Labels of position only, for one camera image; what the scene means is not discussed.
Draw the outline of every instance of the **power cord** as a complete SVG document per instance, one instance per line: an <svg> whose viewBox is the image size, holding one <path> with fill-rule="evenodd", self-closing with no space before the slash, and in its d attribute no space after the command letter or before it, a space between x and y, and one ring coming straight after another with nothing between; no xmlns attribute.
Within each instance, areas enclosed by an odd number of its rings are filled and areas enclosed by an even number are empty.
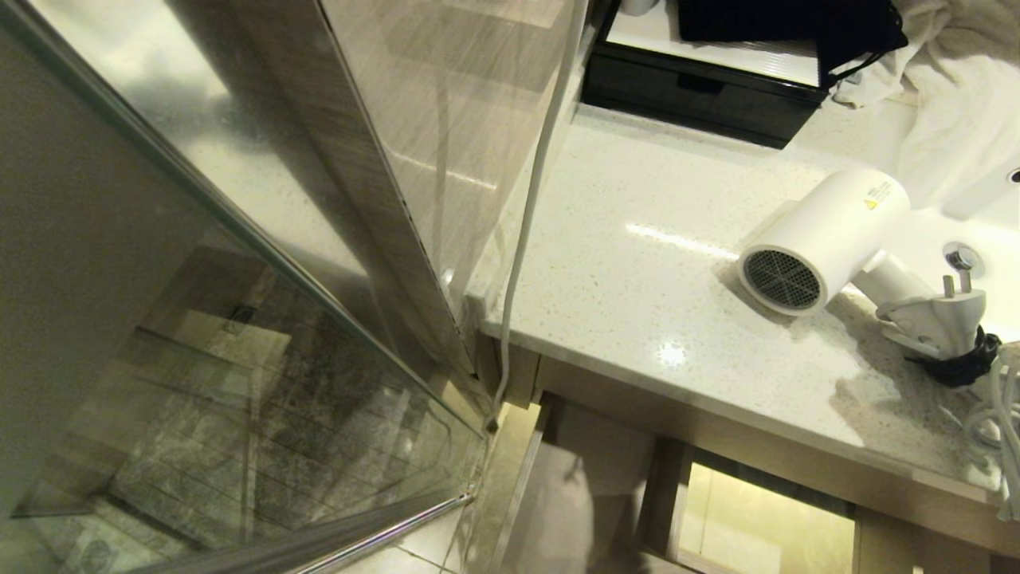
<svg viewBox="0 0 1020 574"><path fill-rule="evenodd" d="M1020 520L1020 405L1017 399L1017 376L1020 362L1003 359L991 364L988 374L977 384L986 385L987 397L981 397L964 420L964 434L971 447L999 463L1003 477L1000 520Z"/></svg>
<svg viewBox="0 0 1020 574"><path fill-rule="evenodd" d="M584 29L584 13L588 8L588 2L586 0L573 0L572 4L570 29L567 32L566 46L563 48L563 59L560 62L559 73L556 75L556 85L553 87L552 100L549 102L549 109L546 111L546 118L542 123L539 144L534 149L531 178L528 181L527 199L524 202L524 214L521 217L520 223L520 239L517 241L517 249L514 251L513 266L510 268L510 279L507 282L507 291L503 299L503 328L500 331L500 361L503 365L500 384L496 389L496 395L493 396L492 412L486 421L486 428L490 432L496 432L499 429L496 418L499 416L499 408L503 403L503 395L506 394L507 384L510 382L510 319L513 314L514 296L517 293L517 280L520 278L520 268L524 261L524 251L527 250L527 240L531 232L531 219L534 216L534 206L539 200L539 188L542 186L542 172L546 166L549 142L552 140L553 126L556 124L560 107L563 105L567 83L570 81L570 71L573 69L573 62L577 58L580 36Z"/></svg>

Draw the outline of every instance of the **drain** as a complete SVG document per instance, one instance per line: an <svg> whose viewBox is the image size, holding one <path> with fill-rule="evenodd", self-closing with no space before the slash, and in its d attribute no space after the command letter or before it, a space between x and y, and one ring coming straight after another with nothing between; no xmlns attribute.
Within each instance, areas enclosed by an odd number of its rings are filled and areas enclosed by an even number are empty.
<svg viewBox="0 0 1020 574"><path fill-rule="evenodd" d="M969 270L974 278L984 274L984 261L981 260L981 255L966 243L959 241L947 243L942 247L942 255L951 267L957 270Z"/></svg>

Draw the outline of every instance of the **white quartz countertop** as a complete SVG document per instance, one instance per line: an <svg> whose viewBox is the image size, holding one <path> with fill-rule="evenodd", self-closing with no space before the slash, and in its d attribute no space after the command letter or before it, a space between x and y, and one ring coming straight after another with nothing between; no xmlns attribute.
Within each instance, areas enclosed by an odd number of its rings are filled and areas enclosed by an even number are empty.
<svg viewBox="0 0 1020 574"><path fill-rule="evenodd" d="M516 345L764 430L975 498L960 399L846 293L815 317L753 303L734 261L831 171L889 169L896 106L826 102L784 150L580 106L547 169L518 285ZM498 336L502 294L483 330Z"/></svg>

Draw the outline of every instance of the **black drawer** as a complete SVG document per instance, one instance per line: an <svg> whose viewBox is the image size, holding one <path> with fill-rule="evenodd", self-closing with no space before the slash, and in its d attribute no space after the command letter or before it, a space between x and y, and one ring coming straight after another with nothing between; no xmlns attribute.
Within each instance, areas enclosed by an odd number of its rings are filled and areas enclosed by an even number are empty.
<svg viewBox="0 0 1020 574"><path fill-rule="evenodd" d="M610 13L615 14L615 7ZM827 91L597 40L581 100L766 145L784 147Z"/></svg>

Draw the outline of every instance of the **white towel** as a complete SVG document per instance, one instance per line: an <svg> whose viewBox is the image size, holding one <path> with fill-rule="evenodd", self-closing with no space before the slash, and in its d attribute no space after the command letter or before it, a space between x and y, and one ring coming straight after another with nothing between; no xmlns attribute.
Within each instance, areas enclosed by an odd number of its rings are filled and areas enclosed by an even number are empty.
<svg viewBox="0 0 1020 574"><path fill-rule="evenodd" d="M894 0L910 41L837 87L861 107L918 91L897 173L915 208L941 203L1020 151L1020 0Z"/></svg>

